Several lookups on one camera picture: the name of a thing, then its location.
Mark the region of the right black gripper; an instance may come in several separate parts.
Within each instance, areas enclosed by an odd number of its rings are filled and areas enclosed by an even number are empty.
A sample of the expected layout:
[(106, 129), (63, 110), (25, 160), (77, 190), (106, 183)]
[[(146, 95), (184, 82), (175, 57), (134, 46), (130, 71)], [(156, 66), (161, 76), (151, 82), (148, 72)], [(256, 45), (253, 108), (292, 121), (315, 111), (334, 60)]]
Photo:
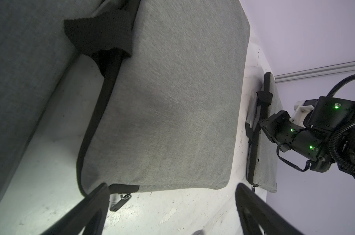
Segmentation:
[[(324, 173), (328, 171), (333, 163), (327, 152), (328, 134), (312, 128), (301, 127), (289, 121), (290, 115), (287, 111), (280, 111), (258, 123), (266, 137), (277, 144), (278, 158), (288, 166), (300, 172), (307, 170)], [(293, 150), (307, 158), (304, 168), (293, 164), (279, 155), (279, 152)]]

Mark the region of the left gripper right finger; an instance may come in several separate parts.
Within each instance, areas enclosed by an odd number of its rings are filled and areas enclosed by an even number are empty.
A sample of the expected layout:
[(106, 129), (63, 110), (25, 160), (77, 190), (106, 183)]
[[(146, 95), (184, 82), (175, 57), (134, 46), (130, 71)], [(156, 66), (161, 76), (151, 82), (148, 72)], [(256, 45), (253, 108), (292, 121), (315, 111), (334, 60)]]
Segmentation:
[(302, 234), (243, 183), (236, 188), (235, 201), (245, 235)]

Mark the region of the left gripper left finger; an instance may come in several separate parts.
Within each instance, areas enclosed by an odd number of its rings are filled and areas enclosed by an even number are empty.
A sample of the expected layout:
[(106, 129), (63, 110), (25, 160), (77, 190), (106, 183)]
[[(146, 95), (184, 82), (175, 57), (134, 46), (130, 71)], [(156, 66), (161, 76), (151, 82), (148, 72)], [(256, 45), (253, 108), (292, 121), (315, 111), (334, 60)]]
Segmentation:
[(109, 206), (109, 188), (100, 184), (44, 235), (101, 235)]

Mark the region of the grey laptop bag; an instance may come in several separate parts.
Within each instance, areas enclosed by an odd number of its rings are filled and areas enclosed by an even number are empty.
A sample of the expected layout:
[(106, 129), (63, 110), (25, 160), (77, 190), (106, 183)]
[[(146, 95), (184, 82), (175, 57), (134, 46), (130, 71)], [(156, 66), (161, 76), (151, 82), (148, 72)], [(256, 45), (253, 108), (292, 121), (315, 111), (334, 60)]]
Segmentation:
[(35, 127), (77, 52), (64, 21), (107, 1), (0, 1), (0, 202)]
[(109, 1), (64, 32), (104, 77), (76, 164), (83, 196), (227, 186), (250, 37), (239, 1)]
[(277, 192), (277, 144), (272, 143), (259, 125), (259, 121), (269, 118), (283, 109), (275, 78), (271, 72), (264, 74), (263, 81), (256, 84), (251, 93), (246, 118), (248, 137), (248, 157), (246, 179), (254, 187), (270, 193)]

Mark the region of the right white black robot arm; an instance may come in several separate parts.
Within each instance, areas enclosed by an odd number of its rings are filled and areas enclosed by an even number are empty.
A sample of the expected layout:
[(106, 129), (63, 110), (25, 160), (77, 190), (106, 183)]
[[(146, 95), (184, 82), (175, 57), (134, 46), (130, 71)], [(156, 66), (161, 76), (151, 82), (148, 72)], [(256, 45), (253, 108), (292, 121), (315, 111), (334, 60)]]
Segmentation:
[(279, 157), (290, 167), (324, 173), (332, 164), (355, 179), (355, 101), (335, 98), (355, 74), (336, 84), (328, 95), (306, 100), (295, 108), (259, 121), (266, 137), (277, 144), (277, 152), (293, 150), (307, 158), (304, 168)]

